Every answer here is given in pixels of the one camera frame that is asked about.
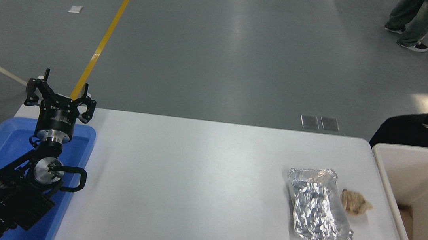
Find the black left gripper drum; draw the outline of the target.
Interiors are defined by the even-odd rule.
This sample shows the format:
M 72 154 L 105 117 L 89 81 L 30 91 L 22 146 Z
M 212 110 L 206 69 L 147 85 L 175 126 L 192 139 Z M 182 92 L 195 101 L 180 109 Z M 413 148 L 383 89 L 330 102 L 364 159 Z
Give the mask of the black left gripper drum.
M 64 96 L 46 96 L 40 102 L 35 132 L 57 130 L 72 136 L 79 110 Z

